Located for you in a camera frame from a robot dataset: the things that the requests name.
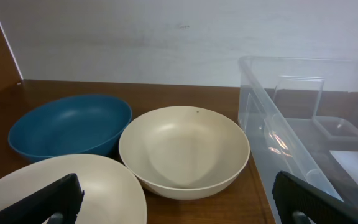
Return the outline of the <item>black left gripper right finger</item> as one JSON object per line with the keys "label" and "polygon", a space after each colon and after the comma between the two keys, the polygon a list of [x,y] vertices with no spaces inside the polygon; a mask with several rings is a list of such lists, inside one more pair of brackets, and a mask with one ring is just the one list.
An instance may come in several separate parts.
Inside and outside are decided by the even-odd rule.
{"label": "black left gripper right finger", "polygon": [[358,224],[358,209],[296,176],[280,171],[272,189],[282,223]]}

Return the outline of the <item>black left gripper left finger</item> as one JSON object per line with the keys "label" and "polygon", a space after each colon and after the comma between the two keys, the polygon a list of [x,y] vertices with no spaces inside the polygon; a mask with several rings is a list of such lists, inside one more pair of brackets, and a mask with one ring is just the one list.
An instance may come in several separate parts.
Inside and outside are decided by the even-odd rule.
{"label": "black left gripper left finger", "polygon": [[68,174],[0,211],[0,223],[74,224],[85,191],[78,176]]}

